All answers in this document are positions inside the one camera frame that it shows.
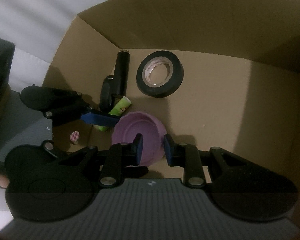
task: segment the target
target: gray mat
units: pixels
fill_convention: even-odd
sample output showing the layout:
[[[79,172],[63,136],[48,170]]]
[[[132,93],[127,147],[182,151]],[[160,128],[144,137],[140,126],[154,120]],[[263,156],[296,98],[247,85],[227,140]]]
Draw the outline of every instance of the gray mat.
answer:
[[[179,179],[126,179],[101,190],[74,217],[54,223],[15,219],[2,231],[7,240],[288,240],[298,232],[286,218],[264,224],[234,219],[204,191],[184,187]]]
[[[25,106],[20,94],[11,91],[0,120],[0,162],[14,147],[40,146],[44,140],[52,140],[52,120]]]

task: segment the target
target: purple bowl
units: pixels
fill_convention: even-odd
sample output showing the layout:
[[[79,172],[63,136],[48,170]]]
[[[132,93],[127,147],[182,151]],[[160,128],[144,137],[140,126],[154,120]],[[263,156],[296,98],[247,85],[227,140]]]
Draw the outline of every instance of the purple bowl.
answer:
[[[167,131],[154,116],[139,111],[130,112],[121,117],[114,127],[112,144],[132,143],[137,133],[143,136],[140,165],[148,167],[164,156],[163,136]]]

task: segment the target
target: silver screw head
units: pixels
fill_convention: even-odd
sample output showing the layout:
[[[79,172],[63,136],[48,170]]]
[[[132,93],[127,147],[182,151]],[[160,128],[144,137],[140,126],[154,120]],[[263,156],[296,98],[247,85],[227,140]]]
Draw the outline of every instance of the silver screw head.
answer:
[[[47,149],[47,150],[52,150],[53,149],[53,144],[52,143],[45,143],[44,147]]]
[[[116,182],[115,178],[112,177],[104,177],[100,180],[100,183],[106,186],[111,186]]]
[[[204,183],[204,180],[199,177],[192,177],[188,180],[188,183],[192,186],[200,186]]]
[[[50,111],[47,111],[44,114],[45,114],[46,117],[51,117],[52,116],[52,113]]]

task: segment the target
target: black electrical tape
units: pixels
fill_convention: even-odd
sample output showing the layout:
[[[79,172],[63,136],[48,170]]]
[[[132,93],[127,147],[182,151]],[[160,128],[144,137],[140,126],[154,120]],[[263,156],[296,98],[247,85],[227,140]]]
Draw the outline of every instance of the black electrical tape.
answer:
[[[149,77],[151,71],[162,64],[169,66],[167,78],[159,84],[151,83]],[[159,50],[150,54],[141,62],[137,71],[137,86],[145,95],[164,98],[180,87],[183,74],[183,66],[178,57],[170,51]]]

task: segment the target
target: pink gingham fabric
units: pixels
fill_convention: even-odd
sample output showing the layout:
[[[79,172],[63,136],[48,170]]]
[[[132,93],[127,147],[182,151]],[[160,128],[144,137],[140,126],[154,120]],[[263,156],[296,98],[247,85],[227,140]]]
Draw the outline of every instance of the pink gingham fabric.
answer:
[[[70,135],[70,141],[72,141],[72,142],[76,142],[79,138],[80,138],[80,134],[79,134],[78,131],[74,131],[74,132]]]

